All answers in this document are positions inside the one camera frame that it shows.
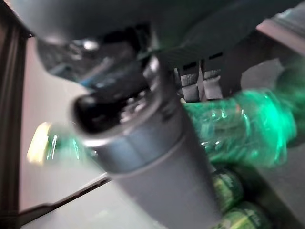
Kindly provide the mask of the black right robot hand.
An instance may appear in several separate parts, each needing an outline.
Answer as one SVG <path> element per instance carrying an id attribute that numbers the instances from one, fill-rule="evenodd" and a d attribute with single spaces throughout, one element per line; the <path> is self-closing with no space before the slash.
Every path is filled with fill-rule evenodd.
<path id="1" fill-rule="evenodd" d="M 14 0 L 53 76 L 87 94 L 74 132 L 128 196 L 169 229 L 221 218 L 209 163 L 170 72 L 220 53 L 295 0 Z"/>

